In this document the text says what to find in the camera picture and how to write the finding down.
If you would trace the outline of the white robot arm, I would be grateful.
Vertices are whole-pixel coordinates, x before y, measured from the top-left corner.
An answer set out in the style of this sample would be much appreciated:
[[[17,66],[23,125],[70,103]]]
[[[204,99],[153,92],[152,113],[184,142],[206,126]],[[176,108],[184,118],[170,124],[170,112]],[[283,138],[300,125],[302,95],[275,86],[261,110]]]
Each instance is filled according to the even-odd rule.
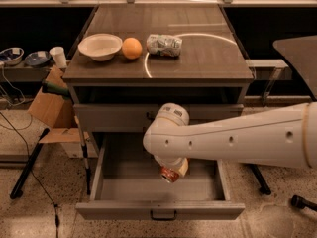
[[[189,159],[317,168],[317,103],[191,125],[189,114],[165,104],[143,138],[163,167],[184,175]]]

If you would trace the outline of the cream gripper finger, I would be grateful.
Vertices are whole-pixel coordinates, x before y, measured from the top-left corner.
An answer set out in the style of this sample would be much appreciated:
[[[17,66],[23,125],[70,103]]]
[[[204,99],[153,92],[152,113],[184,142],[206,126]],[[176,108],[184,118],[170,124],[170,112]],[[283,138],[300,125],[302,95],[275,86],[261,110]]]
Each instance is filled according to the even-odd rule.
[[[188,171],[189,163],[187,159],[184,159],[182,162],[182,165],[178,168],[177,173],[181,176],[184,177]]]

